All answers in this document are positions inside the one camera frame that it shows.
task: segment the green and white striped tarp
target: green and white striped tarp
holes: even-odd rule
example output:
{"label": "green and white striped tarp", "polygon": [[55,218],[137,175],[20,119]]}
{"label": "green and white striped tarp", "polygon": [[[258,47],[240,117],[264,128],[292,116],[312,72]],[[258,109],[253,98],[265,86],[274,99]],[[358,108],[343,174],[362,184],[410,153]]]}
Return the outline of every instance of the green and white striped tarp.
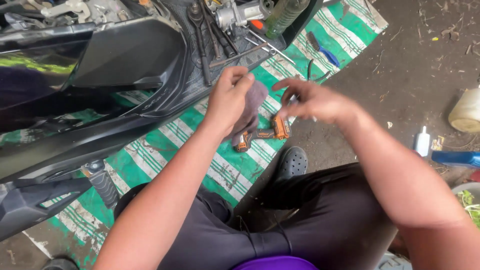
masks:
{"label": "green and white striped tarp", "polygon": [[[314,59],[313,78],[321,77],[327,71],[331,71],[333,75],[346,66],[386,28],[386,22],[377,17],[378,25],[382,25],[377,26],[371,15],[371,8],[369,9],[364,0],[345,2],[350,5],[345,16],[342,3],[321,9],[285,50],[297,65],[292,65],[276,55],[253,70],[256,79],[268,88],[283,78],[297,74],[305,79],[310,59]],[[321,45],[337,56],[340,68],[330,64],[323,54],[312,49],[306,41],[306,33],[309,31],[313,31]],[[269,127],[271,117],[280,109],[281,95],[281,92],[270,92],[260,107],[260,128]],[[127,102],[136,103],[148,98],[148,95],[126,93],[122,94],[122,97]],[[107,171],[121,194],[138,184],[151,181],[162,170],[177,149],[195,131],[206,107],[207,100],[201,101],[187,109],[174,122],[150,132],[129,144],[117,155],[106,159]],[[22,137],[21,132],[3,135],[0,139],[28,140]],[[239,154],[233,151],[230,142],[223,143],[218,148],[203,183],[235,206],[283,144],[284,141],[279,140],[257,140],[252,143],[248,152]],[[82,269],[91,269],[112,224],[112,211],[105,208],[98,194],[91,188],[60,214],[24,233],[48,256],[68,254]]]}

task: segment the carburetor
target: carburetor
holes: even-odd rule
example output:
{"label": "carburetor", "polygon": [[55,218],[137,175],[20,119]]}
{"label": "carburetor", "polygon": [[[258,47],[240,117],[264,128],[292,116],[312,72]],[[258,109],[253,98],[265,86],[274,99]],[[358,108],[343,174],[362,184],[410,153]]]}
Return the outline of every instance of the carburetor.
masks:
{"label": "carburetor", "polygon": [[253,0],[237,6],[234,0],[223,0],[223,5],[216,11],[215,19],[218,26],[227,34],[242,37],[248,29],[244,26],[251,20],[266,19],[273,10],[272,0]]}

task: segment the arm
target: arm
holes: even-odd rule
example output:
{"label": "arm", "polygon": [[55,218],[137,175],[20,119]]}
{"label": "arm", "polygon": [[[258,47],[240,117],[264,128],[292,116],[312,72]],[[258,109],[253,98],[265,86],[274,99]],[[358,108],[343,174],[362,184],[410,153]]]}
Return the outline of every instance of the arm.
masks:
{"label": "arm", "polygon": [[216,149],[243,112],[245,94],[254,81],[247,72],[246,67],[232,67],[221,74],[204,120],[115,221],[95,270],[157,269],[192,206]]}
{"label": "arm", "polygon": [[[448,185],[357,103],[327,88],[287,79],[280,115],[335,123],[359,157],[376,198],[404,237],[417,269],[478,269],[480,231]],[[300,103],[288,105],[299,94]]]}

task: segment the green liquid bottle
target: green liquid bottle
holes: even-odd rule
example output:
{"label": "green liquid bottle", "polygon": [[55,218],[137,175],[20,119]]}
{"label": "green liquid bottle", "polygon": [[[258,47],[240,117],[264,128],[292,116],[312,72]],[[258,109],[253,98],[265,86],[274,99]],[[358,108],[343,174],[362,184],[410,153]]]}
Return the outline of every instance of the green liquid bottle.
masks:
{"label": "green liquid bottle", "polygon": [[265,21],[268,38],[277,38],[307,8],[310,0],[280,0]]}

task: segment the black pants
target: black pants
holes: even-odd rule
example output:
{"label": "black pants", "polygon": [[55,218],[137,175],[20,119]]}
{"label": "black pants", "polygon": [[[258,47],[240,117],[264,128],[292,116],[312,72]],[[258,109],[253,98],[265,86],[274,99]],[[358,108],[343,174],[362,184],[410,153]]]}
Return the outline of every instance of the black pants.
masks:
{"label": "black pants", "polygon": [[[143,187],[122,197],[116,214]],[[372,270],[397,232],[358,163],[282,181],[267,197],[271,208],[299,211],[269,231],[248,234],[226,226],[217,217],[226,202],[201,188],[158,269],[228,270],[253,258],[292,255],[321,270]]]}

